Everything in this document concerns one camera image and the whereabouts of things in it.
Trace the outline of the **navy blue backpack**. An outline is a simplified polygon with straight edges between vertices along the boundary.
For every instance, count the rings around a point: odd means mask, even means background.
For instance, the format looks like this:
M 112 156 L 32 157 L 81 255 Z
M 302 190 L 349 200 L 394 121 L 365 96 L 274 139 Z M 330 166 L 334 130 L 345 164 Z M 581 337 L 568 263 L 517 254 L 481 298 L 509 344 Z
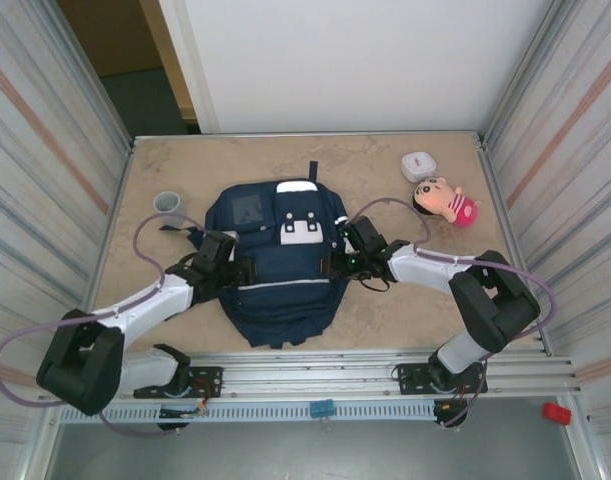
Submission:
M 345 251 L 348 216 L 341 197 L 318 182 L 317 169 L 311 162 L 305 178 L 229 187 L 207 210 L 204 226 L 188 230 L 195 252 L 206 233 L 234 231 L 234 260 L 256 262 L 256 284 L 215 298 L 253 347 L 279 349 L 321 335 L 346 291 L 347 280 L 320 273 L 323 258 Z

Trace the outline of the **grey plastic cup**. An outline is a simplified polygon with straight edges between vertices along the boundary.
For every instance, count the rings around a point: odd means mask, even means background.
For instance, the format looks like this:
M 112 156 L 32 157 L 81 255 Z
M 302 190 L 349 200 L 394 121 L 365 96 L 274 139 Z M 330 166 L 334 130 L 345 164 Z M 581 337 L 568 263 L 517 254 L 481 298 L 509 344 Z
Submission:
M 180 228 L 184 225 L 186 209 L 178 193 L 174 191 L 159 193 L 153 200 L 153 207 L 161 214 L 160 220 L 164 226 Z

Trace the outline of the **pink plush doll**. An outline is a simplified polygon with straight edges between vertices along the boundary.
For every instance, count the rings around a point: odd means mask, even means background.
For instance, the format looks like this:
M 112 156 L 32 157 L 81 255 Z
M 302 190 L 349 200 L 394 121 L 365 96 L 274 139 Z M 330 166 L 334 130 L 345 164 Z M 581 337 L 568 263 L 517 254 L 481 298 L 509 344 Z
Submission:
M 421 181 L 412 195 L 412 204 L 421 214 L 440 216 L 448 223 L 466 228 L 478 218 L 478 203 L 466 196 L 461 187 L 452 188 L 442 177 Z

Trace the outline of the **white round lidded box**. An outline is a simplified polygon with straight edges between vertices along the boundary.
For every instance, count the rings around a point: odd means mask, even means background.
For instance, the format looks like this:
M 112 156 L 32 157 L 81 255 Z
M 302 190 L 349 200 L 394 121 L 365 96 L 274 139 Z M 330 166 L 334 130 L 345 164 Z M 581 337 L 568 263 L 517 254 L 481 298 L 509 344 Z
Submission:
M 436 162 L 427 152 L 412 152 L 401 158 L 401 172 L 411 183 L 419 183 L 427 178 L 433 177 L 436 171 Z

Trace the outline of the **aluminium table edge profile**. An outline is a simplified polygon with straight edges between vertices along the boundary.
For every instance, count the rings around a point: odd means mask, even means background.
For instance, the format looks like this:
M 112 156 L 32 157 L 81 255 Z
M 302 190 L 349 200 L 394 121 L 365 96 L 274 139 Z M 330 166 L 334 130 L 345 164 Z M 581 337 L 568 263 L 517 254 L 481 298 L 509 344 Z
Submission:
M 481 133 L 475 132 L 473 138 L 476 145 L 477 155 L 486 179 L 487 187 L 491 195 L 495 214 L 499 220 L 504 242 L 508 249 L 509 261 L 513 266 L 522 272 L 530 274 L 510 221 L 509 210 L 506 206 L 505 200 L 503 199 L 497 175 L 494 172 L 491 157 L 488 152 L 487 144 L 485 143 Z M 536 278 L 536 282 L 534 282 L 531 277 L 524 277 L 524 281 L 541 306 L 540 317 L 534 321 L 529 328 L 527 328 L 529 334 L 525 334 L 524 337 L 531 338 L 532 340 L 538 342 L 542 347 L 544 354 L 551 357 L 553 355 L 553 351 L 546 332 L 546 320 L 550 321 L 552 319 L 551 313 L 556 313 L 556 310 L 551 310 L 551 307 L 557 306 L 557 304 L 556 302 L 551 302 L 551 298 L 547 290 L 543 289 L 541 279 Z
M 101 243 L 97 251 L 96 262 L 93 265 L 92 275 L 87 283 L 85 296 L 81 303 L 81 308 L 85 312 L 93 310 L 98 291 L 102 281 L 103 271 L 105 268 L 109 248 L 113 238 L 117 218 L 120 212 L 126 184 L 129 178 L 130 169 L 133 163 L 134 151 L 136 149 L 136 140 L 133 140 L 129 145 L 129 150 L 126 152 L 125 163 L 119 177 L 116 187 L 115 196 L 110 204 L 109 213 L 106 215 L 106 225 L 101 238 Z
M 395 130 L 395 131 L 359 131 L 359 132 L 283 132 L 283 133 L 229 133 L 229 134 L 196 134 L 196 135 L 138 135 L 133 139 L 134 145 L 145 140 L 182 140 L 182 139 L 252 139 L 252 138 L 313 138 L 334 136 L 406 136 L 406 135 L 443 135 L 464 134 L 475 140 L 479 133 L 474 130 Z

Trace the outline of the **brown wooden door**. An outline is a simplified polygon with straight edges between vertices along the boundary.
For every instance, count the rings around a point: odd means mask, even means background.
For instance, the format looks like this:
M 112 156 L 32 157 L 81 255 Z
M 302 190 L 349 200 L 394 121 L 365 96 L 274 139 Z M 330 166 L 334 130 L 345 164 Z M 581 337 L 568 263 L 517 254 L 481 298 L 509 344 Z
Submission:
M 98 76 L 162 68 L 180 115 L 197 117 L 161 0 L 56 0 Z

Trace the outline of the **red plastic block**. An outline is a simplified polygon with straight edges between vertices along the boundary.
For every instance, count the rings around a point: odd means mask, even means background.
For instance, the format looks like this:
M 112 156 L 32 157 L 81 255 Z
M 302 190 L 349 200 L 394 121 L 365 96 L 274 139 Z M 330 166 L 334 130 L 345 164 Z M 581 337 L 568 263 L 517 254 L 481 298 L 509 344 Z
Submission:
M 572 421 L 571 410 L 554 402 L 546 402 L 543 404 L 542 416 L 547 420 L 563 426 L 569 426 Z

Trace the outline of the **aluminium mounting rail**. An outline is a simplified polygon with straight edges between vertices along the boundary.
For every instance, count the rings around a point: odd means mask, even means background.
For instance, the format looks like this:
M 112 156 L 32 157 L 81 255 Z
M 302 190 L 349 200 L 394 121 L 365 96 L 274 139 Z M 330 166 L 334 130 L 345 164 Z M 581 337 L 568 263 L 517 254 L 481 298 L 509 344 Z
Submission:
M 194 366 L 223 369 L 221 399 L 374 400 L 400 395 L 392 370 L 428 359 L 427 349 L 259 350 L 194 353 Z M 571 361 L 534 347 L 511 347 L 488 361 L 489 397 L 578 395 Z

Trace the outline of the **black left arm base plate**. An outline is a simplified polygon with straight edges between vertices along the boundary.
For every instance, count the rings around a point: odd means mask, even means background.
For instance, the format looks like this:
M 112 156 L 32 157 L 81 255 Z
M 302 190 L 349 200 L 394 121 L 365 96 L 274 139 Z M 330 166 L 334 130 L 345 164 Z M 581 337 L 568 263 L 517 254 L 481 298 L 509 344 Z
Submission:
M 169 384 L 164 386 L 149 386 L 133 392 L 136 399 L 211 399 L 219 398 L 223 385 L 223 369 L 221 367 L 182 368 L 176 373 Z

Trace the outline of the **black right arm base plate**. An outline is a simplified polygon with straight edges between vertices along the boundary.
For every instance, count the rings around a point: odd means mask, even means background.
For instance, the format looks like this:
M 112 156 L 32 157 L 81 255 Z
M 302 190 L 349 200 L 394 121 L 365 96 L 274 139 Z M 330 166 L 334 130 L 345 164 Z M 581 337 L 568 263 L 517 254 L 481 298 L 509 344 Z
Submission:
M 392 378 L 402 395 L 447 395 L 455 393 L 486 393 L 483 364 L 474 363 L 459 374 L 428 363 L 403 363 L 394 367 Z

